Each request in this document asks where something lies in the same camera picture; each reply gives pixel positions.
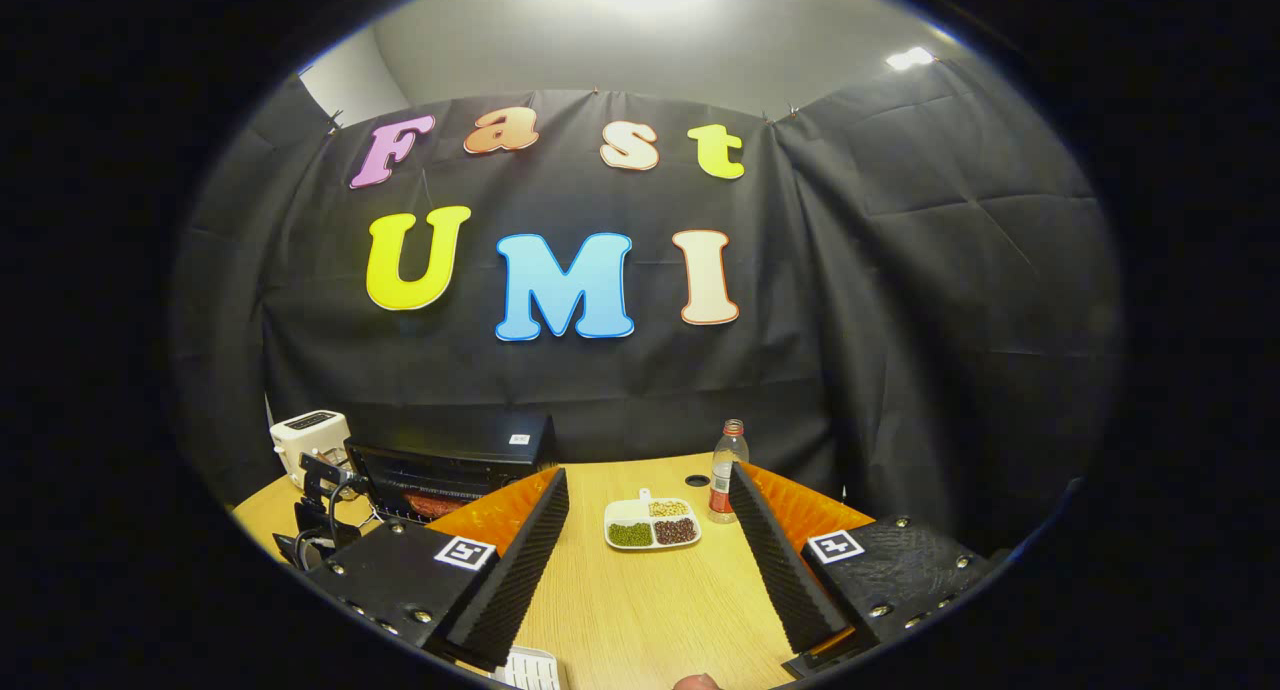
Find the black curtain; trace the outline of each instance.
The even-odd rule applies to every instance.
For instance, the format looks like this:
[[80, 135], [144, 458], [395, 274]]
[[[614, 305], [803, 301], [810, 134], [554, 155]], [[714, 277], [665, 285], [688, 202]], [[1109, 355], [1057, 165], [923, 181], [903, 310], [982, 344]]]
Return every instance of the black curtain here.
[[[465, 152], [476, 116], [508, 106], [538, 111], [539, 141]], [[435, 128], [389, 181], [348, 187], [374, 128], [429, 113]], [[1069, 151], [982, 67], [886, 76], [774, 124], [563, 90], [434, 102], [334, 134], [311, 116], [274, 163], [224, 161], [184, 238], [184, 444], [227, 502], [280, 472], [262, 390], [276, 419], [338, 408], [356, 429], [364, 403], [543, 408], [567, 462], [705, 452], [741, 417], [753, 461], [979, 552], [1043, 520], [1097, 442], [1120, 328], [1106, 225]], [[653, 125], [655, 169], [604, 165], [612, 120]], [[708, 124], [742, 138], [742, 178], [698, 165], [685, 133]], [[417, 311], [375, 306], [371, 221], [419, 219], [401, 262], [412, 279], [430, 248], [422, 219], [452, 204], [472, 216], [447, 293]], [[686, 229], [730, 236], [736, 321], [681, 321], [671, 236]], [[498, 341], [498, 239], [544, 236], [567, 268], [603, 230], [632, 241], [635, 333]]]

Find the wooden table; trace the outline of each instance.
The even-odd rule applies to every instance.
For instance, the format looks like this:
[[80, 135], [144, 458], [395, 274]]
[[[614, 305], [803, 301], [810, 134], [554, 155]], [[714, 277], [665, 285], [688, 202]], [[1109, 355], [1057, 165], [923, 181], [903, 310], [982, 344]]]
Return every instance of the wooden table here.
[[[795, 657], [737, 524], [708, 520], [710, 453], [631, 462], [564, 465], [570, 512], [516, 644], [556, 655], [572, 690], [669, 689], [705, 672], [722, 687], [754, 690], [791, 681], [781, 663]], [[623, 552], [604, 543], [604, 506], [634, 499], [686, 499], [703, 529], [694, 545]], [[280, 559], [271, 533], [293, 535], [301, 490], [275, 480], [236, 508], [252, 539]], [[339, 503], [338, 518], [369, 517], [360, 498]], [[376, 525], [365, 526], [365, 531]]]

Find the cable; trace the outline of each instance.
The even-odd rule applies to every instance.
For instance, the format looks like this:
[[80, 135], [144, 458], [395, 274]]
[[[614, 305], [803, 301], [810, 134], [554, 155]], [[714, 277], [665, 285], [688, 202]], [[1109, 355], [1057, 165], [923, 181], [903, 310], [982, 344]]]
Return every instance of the cable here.
[[338, 547], [338, 495], [342, 493], [343, 488], [353, 485], [356, 483], [355, 477], [348, 477], [338, 484], [329, 494], [329, 534], [333, 535], [333, 547]]
[[307, 543], [317, 538], [320, 538], [320, 531], [312, 527], [298, 533], [298, 536], [293, 539], [293, 565], [298, 566], [302, 572], [308, 570], [305, 554]]

